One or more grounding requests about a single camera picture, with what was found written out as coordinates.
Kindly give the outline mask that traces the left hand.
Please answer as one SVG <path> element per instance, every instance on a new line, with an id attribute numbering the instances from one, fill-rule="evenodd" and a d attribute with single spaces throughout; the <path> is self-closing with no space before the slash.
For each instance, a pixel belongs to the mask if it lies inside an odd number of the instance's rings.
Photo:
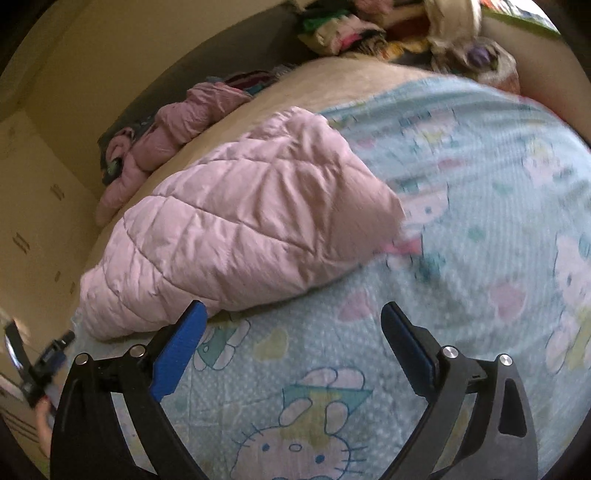
<path id="1" fill-rule="evenodd" d="M 41 398 L 35 406 L 36 430 L 39 445 L 42 453 L 49 458 L 51 451 L 52 429 L 49 426 L 48 418 L 51 413 L 52 404 L 46 396 Z"/>

